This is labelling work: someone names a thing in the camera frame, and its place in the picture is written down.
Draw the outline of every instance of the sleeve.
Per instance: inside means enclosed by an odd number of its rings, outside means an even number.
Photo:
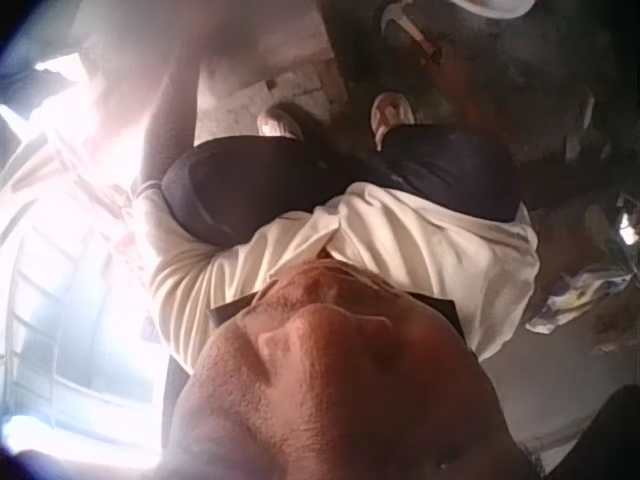
[[[159,188],[133,204],[136,244],[160,335],[189,372],[213,327],[210,310],[259,291],[271,272],[299,250],[306,214],[288,214],[248,244],[221,250],[199,241],[173,219]]]

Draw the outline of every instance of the hammer head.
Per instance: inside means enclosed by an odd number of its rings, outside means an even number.
[[[415,0],[400,0],[390,3],[382,12],[382,21],[380,22],[380,31],[384,33],[390,21],[399,22],[405,16],[404,6],[415,2]]]

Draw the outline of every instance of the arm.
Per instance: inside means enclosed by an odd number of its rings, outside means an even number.
[[[198,111],[200,53],[185,42],[176,48],[144,140],[140,181],[162,181],[193,148]]]

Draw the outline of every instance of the concrete floor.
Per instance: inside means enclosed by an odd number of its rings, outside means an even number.
[[[640,383],[638,346],[590,354],[592,322],[577,319],[551,335],[521,327],[483,364],[514,438],[543,458],[571,444],[617,389]]]

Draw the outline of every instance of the foot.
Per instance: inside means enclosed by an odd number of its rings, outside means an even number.
[[[385,135],[398,125],[415,125],[407,97],[400,93],[383,93],[373,103],[371,128],[376,139],[376,148],[382,150]]]
[[[302,129],[291,116],[277,107],[271,107],[258,117],[261,137],[287,137],[302,140]]]

